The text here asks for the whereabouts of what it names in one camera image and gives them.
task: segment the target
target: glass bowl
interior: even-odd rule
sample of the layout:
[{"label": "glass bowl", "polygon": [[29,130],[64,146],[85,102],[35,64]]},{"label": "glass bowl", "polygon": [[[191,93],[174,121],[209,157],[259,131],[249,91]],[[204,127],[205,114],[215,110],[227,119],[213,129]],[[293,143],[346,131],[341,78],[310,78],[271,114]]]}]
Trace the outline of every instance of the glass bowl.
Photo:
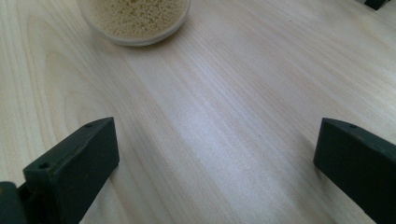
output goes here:
[{"label": "glass bowl", "polygon": [[164,40],[187,19],[191,0],[77,0],[89,27],[108,41],[146,46]]}]

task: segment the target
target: seeds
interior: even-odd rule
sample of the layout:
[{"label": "seeds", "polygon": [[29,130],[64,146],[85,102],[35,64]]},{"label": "seeds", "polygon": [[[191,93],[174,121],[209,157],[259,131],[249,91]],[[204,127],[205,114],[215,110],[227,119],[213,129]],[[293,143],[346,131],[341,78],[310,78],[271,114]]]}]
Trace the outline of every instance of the seeds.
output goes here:
[{"label": "seeds", "polygon": [[87,16],[110,35],[145,38],[175,24],[186,6],[186,0],[90,0]]}]

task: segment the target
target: light wooden surface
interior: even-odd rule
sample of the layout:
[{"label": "light wooden surface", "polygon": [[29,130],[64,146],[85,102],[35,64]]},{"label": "light wooden surface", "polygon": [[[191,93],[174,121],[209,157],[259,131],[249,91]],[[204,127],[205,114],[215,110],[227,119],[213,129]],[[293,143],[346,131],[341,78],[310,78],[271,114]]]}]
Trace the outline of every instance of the light wooden surface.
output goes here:
[{"label": "light wooden surface", "polygon": [[0,1],[0,179],[114,117],[120,167],[81,223],[372,223],[312,159],[321,118],[396,143],[396,1],[192,0],[115,46],[74,0]]}]

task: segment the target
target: black object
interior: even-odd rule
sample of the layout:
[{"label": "black object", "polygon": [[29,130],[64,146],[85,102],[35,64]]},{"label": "black object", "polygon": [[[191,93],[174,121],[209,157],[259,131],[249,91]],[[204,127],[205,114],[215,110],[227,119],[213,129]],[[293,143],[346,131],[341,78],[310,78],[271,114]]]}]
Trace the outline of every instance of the black object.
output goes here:
[{"label": "black object", "polygon": [[0,182],[0,223],[79,223],[119,161],[114,119],[84,125],[25,167],[18,189]]},{"label": "black object", "polygon": [[323,119],[314,164],[377,223],[396,223],[396,146],[362,128]]},{"label": "black object", "polygon": [[367,7],[371,7],[375,10],[379,10],[382,6],[384,6],[390,0],[367,0],[364,2],[364,5]]}]

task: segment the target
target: wood grain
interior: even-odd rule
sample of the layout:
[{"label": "wood grain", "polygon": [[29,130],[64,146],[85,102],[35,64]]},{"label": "wood grain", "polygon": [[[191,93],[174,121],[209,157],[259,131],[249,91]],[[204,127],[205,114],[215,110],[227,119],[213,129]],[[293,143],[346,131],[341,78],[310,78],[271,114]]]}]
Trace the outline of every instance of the wood grain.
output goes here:
[{"label": "wood grain", "polygon": [[323,117],[396,143],[395,11],[193,0],[126,48],[73,0],[0,1],[0,179],[112,116],[120,167],[81,223],[373,223],[312,159]]}]

